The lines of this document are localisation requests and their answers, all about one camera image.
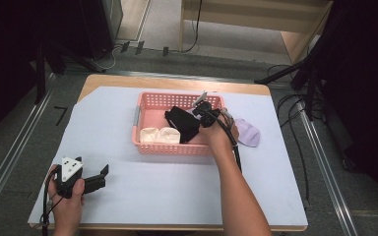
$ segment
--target gray floor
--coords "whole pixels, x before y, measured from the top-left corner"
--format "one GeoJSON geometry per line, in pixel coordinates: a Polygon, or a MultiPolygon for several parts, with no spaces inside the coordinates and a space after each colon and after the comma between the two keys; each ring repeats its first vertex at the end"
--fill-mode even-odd
{"type": "MultiPolygon", "coordinates": [[[[99,63],[108,65],[111,61],[103,59],[99,63]]],[[[169,54],[163,57],[161,52],[152,50],[144,50],[141,54],[135,55],[135,48],[130,48],[125,53],[118,52],[116,66],[107,73],[116,75],[131,71],[197,76],[203,77],[203,80],[212,80],[208,77],[213,77],[220,78],[214,79],[216,81],[252,83],[254,79],[265,78],[271,66],[253,61],[196,55],[169,54]]],[[[64,75],[53,77],[52,95],[0,193],[0,235],[40,235],[40,231],[27,225],[27,219],[68,124],[71,108],[76,103],[88,74],[89,72],[81,66],[69,62],[64,75]],[[67,115],[58,126],[56,123],[61,110],[55,109],[54,106],[69,107],[67,115]]],[[[292,94],[289,81],[290,78],[286,77],[270,85],[275,105],[283,96],[292,94]]],[[[0,124],[0,164],[33,109],[34,93],[33,89],[0,124]]],[[[282,107],[281,122],[286,119],[292,103],[293,100],[282,107]]],[[[294,132],[299,137],[308,175],[309,206],[306,208],[306,214],[309,227],[304,232],[287,235],[344,235],[303,123],[299,117],[292,123],[294,132]]],[[[339,151],[328,128],[319,120],[316,120],[314,125],[340,184],[357,232],[359,235],[378,235],[378,185],[364,174],[344,171],[339,151]]],[[[282,132],[299,191],[305,200],[305,179],[298,147],[288,125],[282,128],[282,132]]]]}

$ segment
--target plastic container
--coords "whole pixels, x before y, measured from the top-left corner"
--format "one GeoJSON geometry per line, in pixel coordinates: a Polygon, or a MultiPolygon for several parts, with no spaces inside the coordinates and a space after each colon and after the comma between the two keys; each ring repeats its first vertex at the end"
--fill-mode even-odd
{"type": "MultiPolygon", "coordinates": [[[[156,143],[140,143],[140,131],[144,128],[169,127],[164,118],[164,112],[177,106],[183,110],[193,108],[192,103],[199,94],[177,94],[166,92],[142,92],[134,117],[132,141],[140,153],[163,153],[184,155],[210,155],[211,150],[206,141],[199,134],[187,144],[170,145],[156,143]]],[[[208,95],[207,101],[213,109],[224,107],[223,99],[219,95],[208,95]]]]}

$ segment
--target white tabletop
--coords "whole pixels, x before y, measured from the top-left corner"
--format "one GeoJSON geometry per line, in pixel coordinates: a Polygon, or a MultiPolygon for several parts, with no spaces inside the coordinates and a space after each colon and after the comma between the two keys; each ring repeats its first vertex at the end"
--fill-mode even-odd
{"type": "MultiPolygon", "coordinates": [[[[138,96],[150,90],[160,91],[100,87],[75,105],[53,163],[60,163],[63,156],[81,156],[84,178],[98,174],[109,164],[106,187],[85,195],[81,227],[220,228],[220,179],[211,156],[141,155],[133,145],[138,96]]],[[[246,120],[261,132],[257,147],[240,145],[239,151],[243,176],[272,229],[304,230],[307,219],[272,98],[217,94],[234,118],[246,120]]],[[[42,195],[43,188],[30,224],[38,223],[42,214],[42,195]]]]}

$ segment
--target floor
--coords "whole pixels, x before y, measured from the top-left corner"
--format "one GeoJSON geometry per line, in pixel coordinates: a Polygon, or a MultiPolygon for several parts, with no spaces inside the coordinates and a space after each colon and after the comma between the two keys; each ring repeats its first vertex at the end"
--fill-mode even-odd
{"type": "MultiPolygon", "coordinates": [[[[147,1],[141,2],[143,2],[142,6],[148,4],[147,1]]],[[[136,54],[135,48],[130,48],[123,53],[117,51],[115,53],[117,63],[107,71],[108,74],[156,73],[156,75],[164,76],[187,75],[205,80],[212,78],[221,82],[252,83],[255,79],[265,78],[269,73],[273,74],[283,68],[283,66],[272,68],[274,65],[290,64],[281,42],[282,37],[278,37],[276,31],[263,30],[260,32],[262,35],[260,40],[249,42],[249,40],[243,41],[245,37],[240,37],[240,35],[251,33],[250,29],[236,29],[239,32],[238,38],[232,40],[231,36],[219,37],[219,32],[230,33],[232,29],[223,29],[223,26],[214,25],[203,25],[205,29],[200,28],[198,40],[200,49],[197,52],[192,54],[170,52],[168,56],[163,56],[162,48],[164,46],[173,49],[176,45],[174,32],[173,35],[166,36],[165,29],[155,29],[150,23],[155,22],[151,19],[157,19],[157,23],[165,21],[156,9],[165,9],[166,6],[162,4],[175,7],[176,2],[179,1],[150,1],[150,8],[145,17],[145,11],[134,10],[141,13],[140,20],[144,20],[144,23],[141,29],[133,29],[134,32],[130,33],[131,36],[127,36],[126,40],[133,40],[133,38],[143,40],[145,50],[141,54],[136,54]],[[217,33],[214,33],[214,38],[208,39],[205,32],[213,29],[217,33]],[[251,43],[251,47],[243,48],[248,43],[251,43]]],[[[171,29],[175,28],[171,21],[168,23],[171,29]]],[[[186,27],[187,34],[190,35],[193,32],[191,31],[192,23],[186,24],[188,25],[186,27]]],[[[186,45],[190,45],[192,40],[188,36],[185,42],[186,45]]],[[[81,87],[89,74],[77,63],[69,60],[66,60],[66,63],[68,70],[65,75],[53,75],[48,80],[49,88],[52,90],[49,91],[49,97],[43,103],[38,106],[33,105],[35,99],[35,90],[33,89],[0,124],[0,166],[9,166],[6,171],[0,169],[0,182],[4,183],[0,187],[0,235],[40,235],[38,230],[31,229],[27,225],[27,219],[48,165],[54,157],[64,129],[68,125],[70,108],[76,103],[81,87]],[[59,125],[56,124],[62,110],[54,108],[56,106],[69,107],[59,125]],[[33,120],[32,129],[25,131],[22,128],[29,120],[33,120]],[[20,148],[13,148],[13,143],[18,144],[20,148]]],[[[113,60],[110,55],[107,55],[97,63],[109,66],[112,65],[113,60]]],[[[288,84],[290,80],[290,76],[286,76],[269,85],[275,108],[285,95],[293,93],[288,84]]],[[[281,124],[287,119],[287,112],[292,104],[293,100],[281,108],[281,124]]],[[[378,235],[377,183],[364,174],[349,173],[343,169],[341,154],[328,127],[323,122],[316,120],[311,123],[311,128],[316,130],[321,144],[320,148],[324,152],[326,160],[318,157],[315,151],[318,148],[310,138],[312,129],[307,128],[307,124],[309,123],[300,116],[292,120],[292,127],[299,137],[299,144],[305,156],[307,178],[304,176],[304,168],[293,132],[288,125],[282,127],[282,132],[299,192],[306,206],[309,226],[304,232],[275,232],[274,235],[378,235]],[[321,160],[326,161],[330,166],[334,183],[341,190],[340,197],[346,203],[346,210],[352,220],[348,226],[351,225],[355,228],[349,229],[342,224],[338,214],[339,209],[336,208],[338,195],[333,195],[330,192],[330,185],[327,184],[333,179],[327,180],[322,171],[323,168],[321,168],[321,160]]],[[[112,233],[135,235],[134,232],[112,233]]],[[[193,235],[219,234],[197,232],[193,235]]]]}

